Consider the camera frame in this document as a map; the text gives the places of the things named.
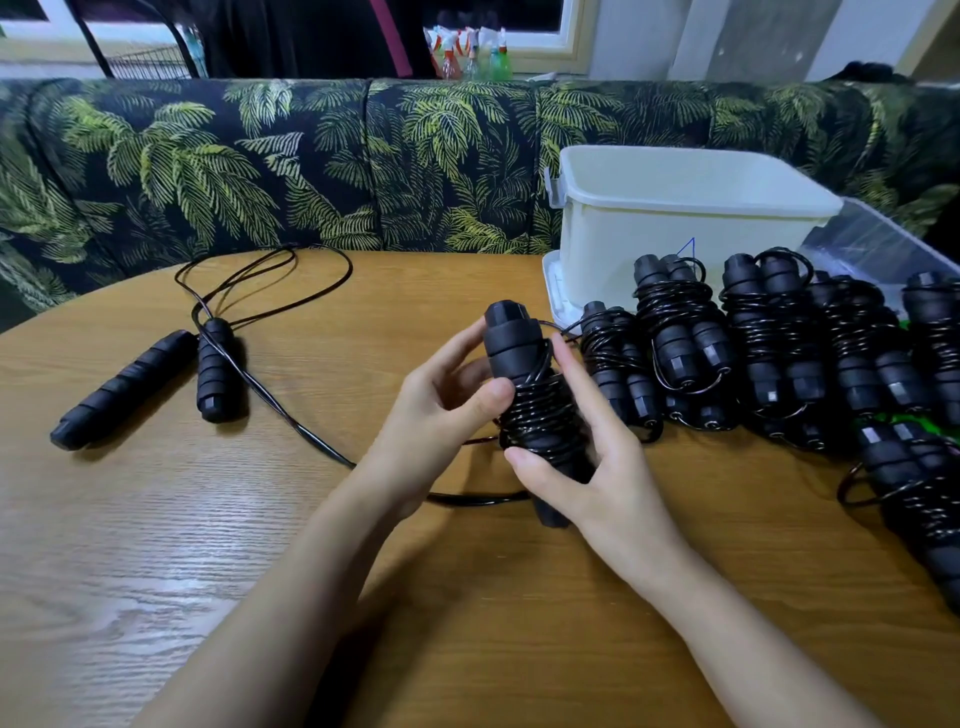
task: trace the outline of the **right hand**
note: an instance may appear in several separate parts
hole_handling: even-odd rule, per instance
[[[692,551],[663,504],[633,432],[620,422],[560,334],[554,355],[590,428],[598,467],[587,485],[522,448],[507,460],[524,487],[573,522],[607,565],[641,595],[668,582]]]

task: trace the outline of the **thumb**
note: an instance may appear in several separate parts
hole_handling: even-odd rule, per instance
[[[491,379],[473,397],[450,412],[452,428],[461,442],[502,415],[514,400],[514,384],[505,377]]]
[[[588,486],[557,471],[550,463],[523,448],[507,448],[504,456],[523,487],[576,522],[588,496]]]

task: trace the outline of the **spray bottle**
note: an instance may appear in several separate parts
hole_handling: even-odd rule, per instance
[[[469,28],[467,30],[467,63],[464,65],[464,81],[481,81],[480,64],[477,62],[477,50],[480,45],[480,34]]]
[[[492,81],[511,81],[514,69],[507,55],[507,29],[500,29],[496,51],[490,56],[490,78]]]
[[[457,57],[453,53],[454,37],[456,37],[456,31],[444,32],[444,65],[441,71],[446,81],[459,81],[463,76],[460,64],[457,63]]]

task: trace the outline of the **left hand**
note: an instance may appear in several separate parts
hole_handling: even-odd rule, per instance
[[[407,375],[354,471],[384,492],[400,518],[420,507],[463,443],[514,400],[509,379],[487,381],[492,373],[486,356],[464,364],[486,328],[483,319],[474,322]]]

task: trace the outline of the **wrist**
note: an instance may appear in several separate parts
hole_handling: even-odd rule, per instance
[[[667,546],[655,558],[651,555],[647,552],[645,558],[632,560],[637,568],[626,581],[661,613],[690,599],[715,574],[703,557],[683,541]]]
[[[396,491],[359,467],[344,478],[331,497],[341,499],[346,509],[369,523],[372,530],[392,530],[402,520],[402,502]]]

